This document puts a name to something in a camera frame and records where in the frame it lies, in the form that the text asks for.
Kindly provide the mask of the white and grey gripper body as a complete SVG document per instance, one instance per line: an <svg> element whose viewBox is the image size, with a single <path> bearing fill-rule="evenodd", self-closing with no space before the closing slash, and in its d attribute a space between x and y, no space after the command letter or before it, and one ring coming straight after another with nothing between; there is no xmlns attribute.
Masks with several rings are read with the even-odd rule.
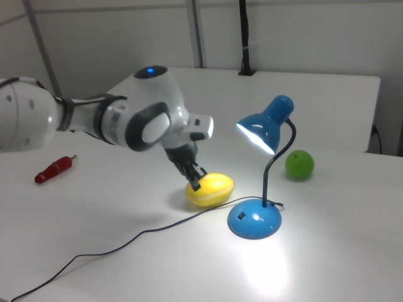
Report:
<svg viewBox="0 0 403 302"><path fill-rule="evenodd" d="M190 115L184 125L172 127L163 138L168 159L174 164L194 164L198 151L196 143L211 139L213 128L213 118L207 115Z"/></svg>

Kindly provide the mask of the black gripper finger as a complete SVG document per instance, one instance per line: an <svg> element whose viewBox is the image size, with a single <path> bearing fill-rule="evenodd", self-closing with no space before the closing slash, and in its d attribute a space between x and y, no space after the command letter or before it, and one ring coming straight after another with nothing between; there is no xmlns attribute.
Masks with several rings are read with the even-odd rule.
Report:
<svg viewBox="0 0 403 302"><path fill-rule="evenodd" d="M192 174L195 178L202 178L204 175L207 174L207 171L199 165L197 161L194 161L192 164Z"/></svg>
<svg viewBox="0 0 403 302"><path fill-rule="evenodd" d="M200 189L199 180L202 178L202 175L199 172L197 171L187 172L186 178L193 191L197 191Z"/></svg>

